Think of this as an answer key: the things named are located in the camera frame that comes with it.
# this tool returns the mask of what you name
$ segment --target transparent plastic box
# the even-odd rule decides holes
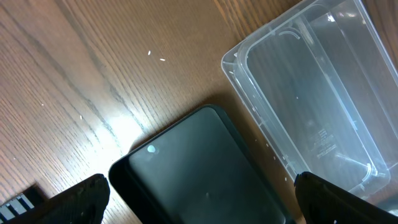
[[[308,170],[363,199],[389,183],[378,147],[395,147],[398,78],[361,1],[303,1],[221,66],[292,179]],[[393,140],[375,144],[378,129]]]

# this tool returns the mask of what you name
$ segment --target wooden surface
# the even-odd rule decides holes
[[[220,68],[225,52],[297,2],[1,0],[0,203],[32,184],[52,197],[107,175],[131,147],[216,103],[302,221],[292,182]],[[365,3],[397,65],[398,3]],[[140,222],[112,191],[104,223]]]

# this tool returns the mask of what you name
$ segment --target clear plastic container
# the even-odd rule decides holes
[[[303,1],[221,66],[291,178],[308,170],[361,198],[389,183],[378,146],[397,141],[398,78],[361,1]],[[375,144],[381,129],[392,137]]]

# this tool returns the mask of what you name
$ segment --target wood grain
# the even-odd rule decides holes
[[[132,146],[216,103],[301,219],[283,166],[220,69],[225,52],[297,2],[0,1],[0,203],[34,183],[51,197],[107,175]],[[397,65],[397,4],[366,4]],[[140,222],[112,191],[104,223]]]

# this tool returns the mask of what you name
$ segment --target wooden table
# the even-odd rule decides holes
[[[225,52],[297,2],[0,1],[0,203],[32,184],[52,197],[107,175],[131,147],[215,103],[302,222],[292,181],[220,68]],[[397,65],[398,3],[365,3]],[[140,223],[115,191],[104,222]]]

